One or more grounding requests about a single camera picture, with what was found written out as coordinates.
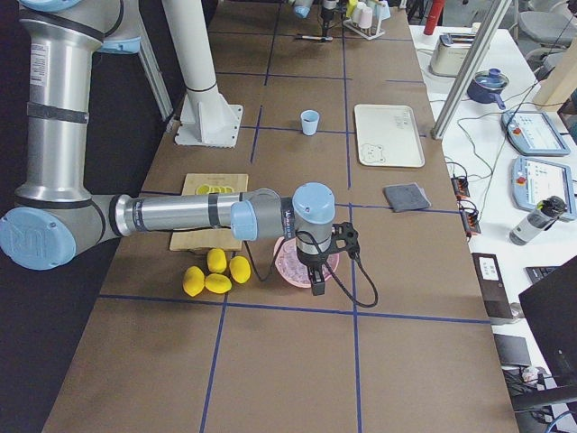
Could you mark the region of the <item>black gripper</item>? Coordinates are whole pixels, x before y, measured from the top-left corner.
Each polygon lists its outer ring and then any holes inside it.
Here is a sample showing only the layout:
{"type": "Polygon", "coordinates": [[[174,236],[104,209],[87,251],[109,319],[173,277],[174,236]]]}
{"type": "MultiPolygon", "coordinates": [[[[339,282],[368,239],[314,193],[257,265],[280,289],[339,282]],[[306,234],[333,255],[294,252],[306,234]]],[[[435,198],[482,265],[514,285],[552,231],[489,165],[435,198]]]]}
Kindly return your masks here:
{"type": "Polygon", "coordinates": [[[328,260],[328,257],[328,251],[306,253],[301,248],[297,247],[297,258],[306,267],[313,296],[321,296],[325,294],[323,265],[328,260]]]}

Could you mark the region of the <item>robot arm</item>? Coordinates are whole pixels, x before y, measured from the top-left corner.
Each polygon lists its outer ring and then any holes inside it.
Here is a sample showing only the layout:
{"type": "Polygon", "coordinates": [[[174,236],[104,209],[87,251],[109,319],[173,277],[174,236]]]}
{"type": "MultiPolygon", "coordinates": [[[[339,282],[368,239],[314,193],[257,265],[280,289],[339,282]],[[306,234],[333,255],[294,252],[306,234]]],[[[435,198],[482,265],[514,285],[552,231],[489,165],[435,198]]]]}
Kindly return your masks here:
{"type": "MultiPolygon", "coordinates": [[[[314,0],[288,0],[287,4],[292,7],[293,13],[298,18],[307,18],[313,9],[314,0]]],[[[331,22],[333,21],[339,2],[336,0],[321,0],[320,5],[321,36],[328,37],[331,22]]]]}
{"type": "Polygon", "coordinates": [[[137,2],[22,1],[19,20],[32,41],[28,168],[15,207],[1,220],[8,257],[44,271],[136,232],[228,228],[242,241],[294,239],[313,294],[324,293],[335,241],[334,195],[324,184],[309,182],[289,198],[270,189],[132,198],[84,187],[92,58],[139,51],[137,2]]]}

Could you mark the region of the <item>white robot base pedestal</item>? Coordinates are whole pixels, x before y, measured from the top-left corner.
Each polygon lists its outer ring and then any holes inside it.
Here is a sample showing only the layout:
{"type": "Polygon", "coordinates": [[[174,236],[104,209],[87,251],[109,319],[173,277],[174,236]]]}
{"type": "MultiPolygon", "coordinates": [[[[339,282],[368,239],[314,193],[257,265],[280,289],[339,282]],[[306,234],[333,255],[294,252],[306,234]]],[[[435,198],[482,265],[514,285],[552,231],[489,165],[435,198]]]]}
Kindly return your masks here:
{"type": "Polygon", "coordinates": [[[243,107],[220,93],[200,1],[164,1],[163,9],[186,86],[175,142],[186,146],[233,148],[243,107]]]}

